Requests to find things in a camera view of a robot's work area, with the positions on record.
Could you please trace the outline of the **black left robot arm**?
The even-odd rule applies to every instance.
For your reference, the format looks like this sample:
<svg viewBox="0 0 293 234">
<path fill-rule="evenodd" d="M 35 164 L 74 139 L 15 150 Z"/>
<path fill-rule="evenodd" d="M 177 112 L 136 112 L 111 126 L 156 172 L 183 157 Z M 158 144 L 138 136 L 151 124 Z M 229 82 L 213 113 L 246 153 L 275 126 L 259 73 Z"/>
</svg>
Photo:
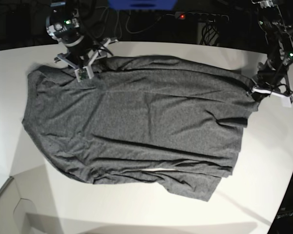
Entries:
<svg viewBox="0 0 293 234">
<path fill-rule="evenodd" d="M 293 0 L 254 0 L 258 24 L 265 33 L 269 50 L 265 63 L 258 64 L 250 94 L 256 101 L 279 97 L 284 107 L 293 104 L 288 78 L 293 64 Z"/>
</svg>

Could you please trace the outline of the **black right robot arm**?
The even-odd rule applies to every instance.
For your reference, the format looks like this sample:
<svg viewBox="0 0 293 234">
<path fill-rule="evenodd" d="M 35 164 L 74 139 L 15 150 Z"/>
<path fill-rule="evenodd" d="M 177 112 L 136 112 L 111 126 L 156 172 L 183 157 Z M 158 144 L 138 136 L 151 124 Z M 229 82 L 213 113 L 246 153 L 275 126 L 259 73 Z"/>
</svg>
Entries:
<svg viewBox="0 0 293 234">
<path fill-rule="evenodd" d="M 77 81 L 95 77 L 92 64 L 112 55 L 108 45 L 118 42 L 117 38 L 96 40 L 82 22 L 76 0 L 52 0 L 50 15 L 46 18 L 46 31 L 67 52 L 57 54 L 54 62 L 64 62 L 74 70 Z"/>
</svg>

